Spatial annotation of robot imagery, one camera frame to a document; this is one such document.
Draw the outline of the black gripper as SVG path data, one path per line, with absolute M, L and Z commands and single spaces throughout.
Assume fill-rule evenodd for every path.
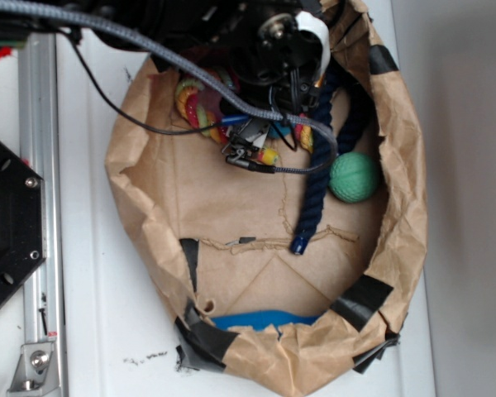
M 285 116 L 313 109 L 330 61 L 316 1 L 229 1 L 221 44 L 245 100 Z

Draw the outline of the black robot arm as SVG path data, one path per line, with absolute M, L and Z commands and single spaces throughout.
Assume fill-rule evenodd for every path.
M 227 60 L 208 73 L 253 105 L 301 114 L 317 105 L 330 61 L 329 29 L 310 1 L 61 1 L 61 7 L 101 17 L 177 53 L 211 49 Z M 254 137 L 253 119 L 237 120 L 204 99 L 205 85 L 185 75 L 175 91 L 179 114 L 204 136 L 225 144 L 227 162 L 273 173 L 278 154 L 260 139 L 284 137 L 267 121 Z

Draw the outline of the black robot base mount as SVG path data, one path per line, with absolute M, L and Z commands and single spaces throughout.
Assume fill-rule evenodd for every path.
M 0 142 L 0 309 L 45 259 L 43 179 Z

